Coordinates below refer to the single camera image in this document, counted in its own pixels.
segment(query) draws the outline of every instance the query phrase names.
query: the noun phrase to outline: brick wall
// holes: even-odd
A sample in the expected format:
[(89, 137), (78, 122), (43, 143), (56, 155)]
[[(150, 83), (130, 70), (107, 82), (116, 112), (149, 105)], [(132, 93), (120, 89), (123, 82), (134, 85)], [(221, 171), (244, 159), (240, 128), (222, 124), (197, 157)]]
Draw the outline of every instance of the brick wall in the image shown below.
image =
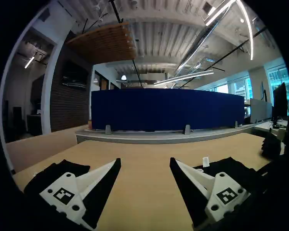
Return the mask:
[[(62, 69), (68, 60), (88, 71), (86, 91), (61, 84)], [(50, 92), (50, 126), (52, 132), (88, 123), (91, 69), (91, 64), (63, 46), (55, 67)]]

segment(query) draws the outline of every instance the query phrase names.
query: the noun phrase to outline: wall-mounted tv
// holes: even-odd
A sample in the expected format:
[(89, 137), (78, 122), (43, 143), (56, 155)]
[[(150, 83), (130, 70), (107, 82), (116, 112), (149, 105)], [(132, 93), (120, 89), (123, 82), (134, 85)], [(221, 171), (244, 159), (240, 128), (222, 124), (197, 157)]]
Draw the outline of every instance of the wall-mounted tv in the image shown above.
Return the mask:
[(66, 61), (62, 70), (62, 84), (72, 88), (86, 90), (88, 71), (81, 66)]

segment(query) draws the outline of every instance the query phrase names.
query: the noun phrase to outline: linear led light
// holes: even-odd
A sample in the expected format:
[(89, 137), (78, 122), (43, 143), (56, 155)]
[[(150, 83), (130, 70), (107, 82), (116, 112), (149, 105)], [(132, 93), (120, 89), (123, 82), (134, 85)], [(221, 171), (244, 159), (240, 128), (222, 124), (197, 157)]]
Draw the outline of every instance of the linear led light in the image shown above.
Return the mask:
[(248, 26), (248, 31), (249, 31), (249, 41), (250, 41), (250, 60), (253, 60), (254, 57), (254, 39), (253, 39), (253, 31), (252, 31), (252, 26), (250, 24), (250, 20), (248, 17), (248, 14), (246, 12), (246, 9), (243, 5), (243, 3), (241, 2), (241, 0), (237, 0), (238, 6), (241, 9), (244, 17), (245, 17), (245, 21), (247, 23)]
[(245, 21), (248, 26), (249, 30), (249, 40), (250, 40), (250, 60), (253, 60), (254, 57), (254, 40), (253, 40), (253, 34), (252, 34), (252, 26), (250, 24), (250, 20), (248, 17), (248, 14), (246, 12), (246, 9), (242, 3), (241, 0), (224, 0), (211, 14), (207, 17), (205, 20), (205, 25), (209, 26), (224, 10), (226, 10), (227, 7), (230, 7), (234, 2), (237, 2), (240, 10), (242, 11)]
[(29, 62), (26, 64), (25, 69), (29, 66), (29, 64), (34, 60), (34, 56), (29, 60)]
[(179, 81), (179, 80), (183, 80), (183, 79), (189, 79), (189, 78), (203, 76), (203, 75), (211, 75), (211, 74), (214, 74), (214, 72), (212, 70), (207, 70), (207, 71), (202, 71), (202, 72), (198, 72), (198, 73), (194, 73), (194, 74), (182, 75), (182, 76), (179, 76), (179, 77), (175, 77), (175, 78), (172, 78), (172, 79), (167, 79), (167, 80), (164, 80), (164, 81), (160, 81), (158, 83), (154, 83), (154, 86), (158, 86), (158, 85), (161, 85), (161, 84), (168, 84), (168, 83), (171, 83), (171, 82), (174, 82), (174, 81)]
[(235, 0), (224, 0), (211, 14), (206, 18), (205, 25), (209, 26), (224, 10), (230, 7)]

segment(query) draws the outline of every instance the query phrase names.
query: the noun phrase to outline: desk surface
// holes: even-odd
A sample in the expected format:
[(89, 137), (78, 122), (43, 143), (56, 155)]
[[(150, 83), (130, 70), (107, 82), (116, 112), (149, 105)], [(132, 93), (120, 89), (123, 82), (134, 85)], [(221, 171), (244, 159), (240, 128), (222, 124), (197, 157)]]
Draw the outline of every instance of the desk surface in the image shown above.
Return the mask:
[(255, 170), (268, 161), (260, 156), (263, 138), (240, 133), (184, 144), (119, 144), (84, 141), (14, 175), (21, 190), (52, 163), (63, 159), (91, 170), (121, 158), (121, 170), (97, 223), (99, 230), (192, 230), (192, 220), (169, 168), (170, 157), (190, 166), (232, 157)]
[[(288, 121), (278, 121), (277, 123), (281, 124), (283, 126), (287, 126)], [(255, 129), (261, 130), (261, 131), (265, 131), (265, 132), (269, 132), (270, 128), (273, 128), (273, 123), (271, 121), (267, 121), (265, 123), (258, 124), (258, 125), (255, 126)]]

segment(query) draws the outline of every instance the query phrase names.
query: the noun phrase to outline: white label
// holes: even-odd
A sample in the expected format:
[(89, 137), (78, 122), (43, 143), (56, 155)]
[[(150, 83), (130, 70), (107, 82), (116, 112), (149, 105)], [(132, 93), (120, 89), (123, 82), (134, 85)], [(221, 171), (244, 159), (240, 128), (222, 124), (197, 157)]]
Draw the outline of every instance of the white label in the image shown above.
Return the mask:
[(203, 167), (209, 167), (210, 166), (210, 162), (209, 162), (209, 157), (208, 156), (202, 158), (202, 166)]

